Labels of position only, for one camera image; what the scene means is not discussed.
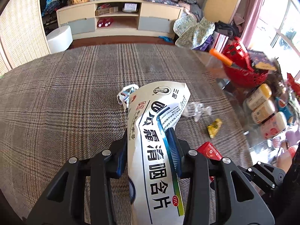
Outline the red cigarette pack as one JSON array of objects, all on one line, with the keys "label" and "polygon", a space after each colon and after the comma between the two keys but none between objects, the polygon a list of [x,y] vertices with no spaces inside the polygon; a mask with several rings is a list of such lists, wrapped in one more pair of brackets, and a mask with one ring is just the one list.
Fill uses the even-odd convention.
[{"label": "red cigarette pack", "polygon": [[203,143],[200,147],[197,148],[197,152],[212,160],[220,161],[222,159],[220,152],[211,142]]}]

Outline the white lozenge packaging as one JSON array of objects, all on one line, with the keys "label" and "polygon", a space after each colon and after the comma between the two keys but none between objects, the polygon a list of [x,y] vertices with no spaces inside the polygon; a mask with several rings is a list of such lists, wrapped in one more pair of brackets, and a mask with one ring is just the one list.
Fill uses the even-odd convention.
[{"label": "white lozenge packaging", "polygon": [[190,98],[186,83],[159,81],[129,97],[128,177],[132,224],[182,224],[184,206],[166,131]]}]

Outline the clear plastic wrapper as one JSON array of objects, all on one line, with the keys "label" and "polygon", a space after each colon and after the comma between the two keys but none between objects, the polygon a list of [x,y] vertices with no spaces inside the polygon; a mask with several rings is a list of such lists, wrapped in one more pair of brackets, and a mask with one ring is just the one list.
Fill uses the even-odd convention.
[{"label": "clear plastic wrapper", "polygon": [[185,109],[183,110],[182,116],[186,118],[192,117],[195,122],[198,122],[201,116],[210,116],[211,114],[211,106],[205,106],[200,102],[190,102],[186,105]]}]

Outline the small white paper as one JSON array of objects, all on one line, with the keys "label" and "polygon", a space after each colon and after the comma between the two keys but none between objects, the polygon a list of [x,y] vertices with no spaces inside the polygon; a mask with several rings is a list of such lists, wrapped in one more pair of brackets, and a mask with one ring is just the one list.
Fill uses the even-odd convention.
[{"label": "small white paper", "polygon": [[128,109],[130,95],[135,92],[139,86],[137,84],[130,84],[122,88],[122,90],[117,94],[118,104],[123,106],[124,111]]}]

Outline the small yellow wrapper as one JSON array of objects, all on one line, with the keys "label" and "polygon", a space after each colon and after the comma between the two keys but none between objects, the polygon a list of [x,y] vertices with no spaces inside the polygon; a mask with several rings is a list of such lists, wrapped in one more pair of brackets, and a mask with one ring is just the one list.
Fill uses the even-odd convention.
[{"label": "small yellow wrapper", "polygon": [[207,127],[207,131],[211,139],[213,139],[217,135],[222,124],[223,124],[222,120],[220,118],[217,118],[211,125]]}]

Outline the grey plaid tablecloth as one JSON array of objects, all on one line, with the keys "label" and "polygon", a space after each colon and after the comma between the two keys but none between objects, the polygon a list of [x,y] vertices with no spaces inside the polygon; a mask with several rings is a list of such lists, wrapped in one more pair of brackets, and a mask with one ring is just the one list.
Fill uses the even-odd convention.
[{"label": "grey plaid tablecloth", "polygon": [[181,118],[176,135],[197,148],[207,127],[223,124],[213,144],[249,167],[249,146],[234,109],[217,84],[221,64],[176,46],[114,44],[80,47],[23,64],[1,77],[1,191],[26,219],[68,158],[91,158],[119,139],[127,115],[117,102],[124,86],[186,83],[190,101],[211,106],[199,121]]}]

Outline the yellow cap lotion bottle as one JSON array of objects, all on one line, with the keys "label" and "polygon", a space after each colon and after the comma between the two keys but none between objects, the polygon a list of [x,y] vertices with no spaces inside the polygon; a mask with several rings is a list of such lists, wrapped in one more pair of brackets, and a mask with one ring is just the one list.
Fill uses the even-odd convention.
[{"label": "yellow cap lotion bottle", "polygon": [[250,110],[257,109],[261,104],[272,96],[271,88],[266,84],[261,84],[246,100]]}]

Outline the red woven basket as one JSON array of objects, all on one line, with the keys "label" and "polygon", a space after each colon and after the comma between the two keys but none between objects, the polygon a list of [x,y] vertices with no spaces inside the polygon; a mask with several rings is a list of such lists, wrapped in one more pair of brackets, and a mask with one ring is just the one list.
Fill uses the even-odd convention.
[{"label": "red woven basket", "polygon": [[233,61],[232,66],[224,66],[224,71],[237,86],[254,88],[266,81],[268,71],[251,67],[250,56],[239,37],[226,45],[222,53]]}]

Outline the white round stool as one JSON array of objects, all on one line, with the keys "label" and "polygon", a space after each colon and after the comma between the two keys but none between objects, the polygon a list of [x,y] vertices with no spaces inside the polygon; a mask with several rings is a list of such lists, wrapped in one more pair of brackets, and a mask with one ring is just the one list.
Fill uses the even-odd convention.
[{"label": "white round stool", "polygon": [[51,54],[63,52],[73,42],[71,27],[69,25],[59,27],[50,32],[46,38]]}]

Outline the floral patterned cloth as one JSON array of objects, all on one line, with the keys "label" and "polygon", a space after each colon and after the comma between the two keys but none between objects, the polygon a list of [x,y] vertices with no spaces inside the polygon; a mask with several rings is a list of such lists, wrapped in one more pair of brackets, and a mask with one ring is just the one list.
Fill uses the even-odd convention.
[{"label": "floral patterned cloth", "polygon": [[175,45],[180,48],[195,49],[201,46],[214,33],[215,23],[202,17],[200,22],[193,14],[174,22],[173,31],[178,36]]}]

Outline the bamboo folding screen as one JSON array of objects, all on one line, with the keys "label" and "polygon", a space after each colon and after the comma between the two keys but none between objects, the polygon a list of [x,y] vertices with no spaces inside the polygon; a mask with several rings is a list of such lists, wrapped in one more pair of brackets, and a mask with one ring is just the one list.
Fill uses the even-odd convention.
[{"label": "bamboo folding screen", "polygon": [[1,13],[1,75],[49,54],[40,0],[8,0]]}]

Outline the beige grey TV cabinet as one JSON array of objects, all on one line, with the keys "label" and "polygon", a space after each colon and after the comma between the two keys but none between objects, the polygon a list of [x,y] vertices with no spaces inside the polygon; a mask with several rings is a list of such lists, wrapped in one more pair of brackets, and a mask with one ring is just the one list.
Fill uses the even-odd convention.
[{"label": "beige grey TV cabinet", "polygon": [[70,26],[73,39],[108,36],[174,38],[174,22],[183,9],[144,0],[100,0],[63,7],[59,27]]}]

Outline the pink curtain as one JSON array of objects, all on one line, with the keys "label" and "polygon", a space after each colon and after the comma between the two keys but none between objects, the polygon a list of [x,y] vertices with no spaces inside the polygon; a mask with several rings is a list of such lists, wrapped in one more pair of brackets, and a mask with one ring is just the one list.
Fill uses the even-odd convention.
[{"label": "pink curtain", "polygon": [[248,47],[254,33],[264,0],[247,0],[244,12],[244,25],[241,40]]}]

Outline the beige standing air conditioner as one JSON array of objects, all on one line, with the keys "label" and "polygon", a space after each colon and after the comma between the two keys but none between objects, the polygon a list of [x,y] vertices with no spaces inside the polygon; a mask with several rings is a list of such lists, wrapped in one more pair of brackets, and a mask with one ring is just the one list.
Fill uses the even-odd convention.
[{"label": "beige standing air conditioner", "polygon": [[205,0],[204,17],[211,22],[231,23],[241,0]]}]

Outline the orange handled knife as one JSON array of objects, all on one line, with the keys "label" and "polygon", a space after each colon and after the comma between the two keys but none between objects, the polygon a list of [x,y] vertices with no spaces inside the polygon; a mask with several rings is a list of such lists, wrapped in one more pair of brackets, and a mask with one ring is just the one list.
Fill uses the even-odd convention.
[{"label": "orange handled knife", "polygon": [[228,57],[226,57],[225,55],[223,55],[215,49],[210,49],[209,54],[220,60],[227,67],[242,70],[242,68],[235,64],[231,59],[229,59]]}]

